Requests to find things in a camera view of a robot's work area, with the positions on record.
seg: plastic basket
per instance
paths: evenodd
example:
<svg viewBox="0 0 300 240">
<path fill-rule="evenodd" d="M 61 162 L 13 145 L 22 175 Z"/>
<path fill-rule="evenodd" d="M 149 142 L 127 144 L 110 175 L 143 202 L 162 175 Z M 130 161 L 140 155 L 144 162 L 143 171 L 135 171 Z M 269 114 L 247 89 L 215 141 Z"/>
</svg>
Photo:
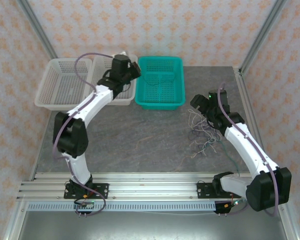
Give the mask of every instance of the plastic basket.
<svg viewBox="0 0 300 240">
<path fill-rule="evenodd" d="M 186 102 L 182 59 L 172 56 L 139 58 L 141 76 L 135 102 L 144 109 L 175 110 Z"/>
<path fill-rule="evenodd" d="M 136 55 L 130 54 L 129 58 L 132 62 L 138 62 Z M 98 81 L 103 77 L 106 70 L 111 69 L 112 59 L 105 56 L 95 56 L 92 63 L 91 71 L 88 75 L 88 82 L 97 85 Z M 125 85 L 123 92 L 108 103 L 108 105 L 129 105 L 131 100 L 135 98 L 136 94 L 136 80 L 131 81 L 131 85 Z"/>
<path fill-rule="evenodd" d="M 90 91 L 75 74 L 76 58 L 56 58 L 49 61 L 35 96 L 34 104 L 52 111 L 68 111 L 82 102 Z M 77 72 L 87 79 L 92 61 L 82 58 Z"/>
</svg>

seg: floral wallpaper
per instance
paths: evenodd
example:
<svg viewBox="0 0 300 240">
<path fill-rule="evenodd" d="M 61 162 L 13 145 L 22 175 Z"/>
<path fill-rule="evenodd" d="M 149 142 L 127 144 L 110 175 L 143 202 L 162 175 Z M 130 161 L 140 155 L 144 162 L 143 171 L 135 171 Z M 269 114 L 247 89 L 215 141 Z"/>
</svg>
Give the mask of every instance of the floral wallpaper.
<svg viewBox="0 0 300 240">
<path fill-rule="evenodd" d="M 292 172 L 300 224 L 300 0 L 289 0 L 244 76 L 267 152 Z"/>
<path fill-rule="evenodd" d="M 240 67 L 275 0 L 29 0 L 58 57 L 128 50 Z"/>
<path fill-rule="evenodd" d="M 0 240 L 49 117 L 48 110 L 34 105 L 48 61 L 17 1 L 0 0 Z"/>
</svg>

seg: black mounting plate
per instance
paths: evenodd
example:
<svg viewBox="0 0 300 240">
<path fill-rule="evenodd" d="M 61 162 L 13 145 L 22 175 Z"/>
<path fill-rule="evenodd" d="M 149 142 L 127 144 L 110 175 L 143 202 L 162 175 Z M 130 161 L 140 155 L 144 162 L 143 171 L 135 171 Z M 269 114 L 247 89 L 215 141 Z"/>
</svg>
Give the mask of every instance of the black mounting plate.
<svg viewBox="0 0 300 240">
<path fill-rule="evenodd" d="M 230 199 L 232 198 L 232 193 L 225 191 L 217 195 L 214 186 L 211 182 L 198 182 L 196 184 L 196 193 L 198 199 Z M 233 194 L 233 198 L 239 199 L 241 196 Z"/>
<path fill-rule="evenodd" d="M 108 193 L 109 193 L 109 183 L 92 183 L 92 187 L 90 187 L 93 190 L 96 190 L 98 193 L 102 194 L 105 199 L 108 199 Z M 82 192 L 73 192 L 71 190 L 71 183 L 67 183 L 65 185 L 64 190 L 64 199 L 83 199 L 83 193 Z M 99 195 L 93 194 L 89 196 L 89 199 L 101 199 Z"/>
</svg>

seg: teal plastic basket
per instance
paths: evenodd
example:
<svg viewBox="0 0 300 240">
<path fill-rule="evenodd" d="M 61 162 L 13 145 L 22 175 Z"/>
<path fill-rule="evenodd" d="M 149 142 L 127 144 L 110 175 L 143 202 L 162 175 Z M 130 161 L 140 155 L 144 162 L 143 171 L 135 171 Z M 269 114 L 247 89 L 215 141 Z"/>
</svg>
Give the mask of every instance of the teal plastic basket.
<svg viewBox="0 0 300 240">
<path fill-rule="evenodd" d="M 175 110 L 186 102 L 182 59 L 173 56 L 139 58 L 135 102 L 144 109 Z"/>
</svg>

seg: tangled wires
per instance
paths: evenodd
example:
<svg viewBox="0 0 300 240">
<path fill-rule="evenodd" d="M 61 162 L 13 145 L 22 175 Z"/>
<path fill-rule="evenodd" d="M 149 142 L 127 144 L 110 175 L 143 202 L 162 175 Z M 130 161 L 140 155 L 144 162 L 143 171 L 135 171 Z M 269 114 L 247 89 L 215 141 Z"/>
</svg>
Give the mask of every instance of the tangled wires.
<svg viewBox="0 0 300 240">
<path fill-rule="evenodd" d="M 205 150 L 208 147 L 211 147 L 215 153 L 217 153 L 214 144 L 219 143 L 222 146 L 222 149 L 225 153 L 225 155 L 228 157 L 228 159 L 233 162 L 235 165 L 236 171 L 239 173 L 239 167 L 235 160 L 232 159 L 231 156 L 229 156 L 225 144 L 222 142 L 222 136 L 221 134 L 211 127 L 211 125 L 207 122 L 206 118 L 203 118 L 202 115 L 199 113 L 196 113 L 192 109 L 188 109 L 188 112 L 190 113 L 189 119 L 188 119 L 188 125 L 191 128 L 191 131 L 188 134 L 188 139 L 192 141 L 190 146 L 192 144 L 196 144 L 198 147 L 198 152 L 196 152 L 192 158 L 196 157 L 198 154 L 206 155 Z"/>
</svg>

